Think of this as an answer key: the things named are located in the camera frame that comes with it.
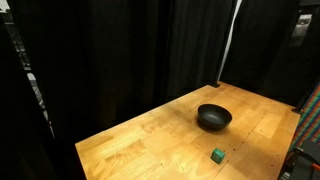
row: black backdrop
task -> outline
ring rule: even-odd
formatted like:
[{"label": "black backdrop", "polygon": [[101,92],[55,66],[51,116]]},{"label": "black backdrop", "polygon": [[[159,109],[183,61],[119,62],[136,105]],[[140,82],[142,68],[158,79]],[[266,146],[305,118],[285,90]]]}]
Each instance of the black backdrop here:
[{"label": "black backdrop", "polygon": [[63,152],[53,166],[60,177],[81,177],[75,142],[215,84],[235,2],[9,5],[52,122],[54,148]]},{"label": "black backdrop", "polygon": [[296,106],[320,75],[320,15],[301,47],[290,38],[300,0],[243,0],[221,80]]}]

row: black bowl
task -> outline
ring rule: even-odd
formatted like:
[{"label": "black bowl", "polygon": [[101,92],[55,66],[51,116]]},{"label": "black bowl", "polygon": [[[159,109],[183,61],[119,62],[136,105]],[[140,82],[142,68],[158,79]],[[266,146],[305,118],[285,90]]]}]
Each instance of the black bowl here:
[{"label": "black bowl", "polygon": [[232,120],[228,110],[214,104],[203,104],[198,108],[198,119],[206,127],[221,130]]}]

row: wooden table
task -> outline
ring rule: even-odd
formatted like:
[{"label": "wooden table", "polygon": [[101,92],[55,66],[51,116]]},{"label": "wooden table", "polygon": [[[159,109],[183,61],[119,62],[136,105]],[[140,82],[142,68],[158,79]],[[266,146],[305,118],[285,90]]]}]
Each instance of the wooden table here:
[{"label": "wooden table", "polygon": [[[232,122],[211,132],[197,108],[228,109]],[[291,106],[221,83],[205,86],[76,144],[88,179],[276,179],[299,115]],[[215,148],[225,152],[218,165]]]}]

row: wooden tabletop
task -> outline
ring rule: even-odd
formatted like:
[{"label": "wooden tabletop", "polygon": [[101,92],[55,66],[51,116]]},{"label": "wooden tabletop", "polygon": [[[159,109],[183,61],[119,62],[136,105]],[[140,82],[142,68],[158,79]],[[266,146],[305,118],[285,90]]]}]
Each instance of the wooden tabletop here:
[{"label": "wooden tabletop", "polygon": [[[199,127],[197,108],[228,109],[222,131]],[[202,87],[76,144],[87,179],[276,179],[296,129],[292,107],[221,82]],[[211,160],[225,152],[221,164]]]}]

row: green cube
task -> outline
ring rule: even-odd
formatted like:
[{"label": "green cube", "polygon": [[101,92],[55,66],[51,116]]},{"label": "green cube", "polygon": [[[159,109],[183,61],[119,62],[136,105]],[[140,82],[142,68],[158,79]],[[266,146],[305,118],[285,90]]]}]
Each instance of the green cube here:
[{"label": "green cube", "polygon": [[224,152],[220,151],[218,148],[214,149],[211,155],[211,159],[217,164],[220,164],[223,158],[224,158]]}]

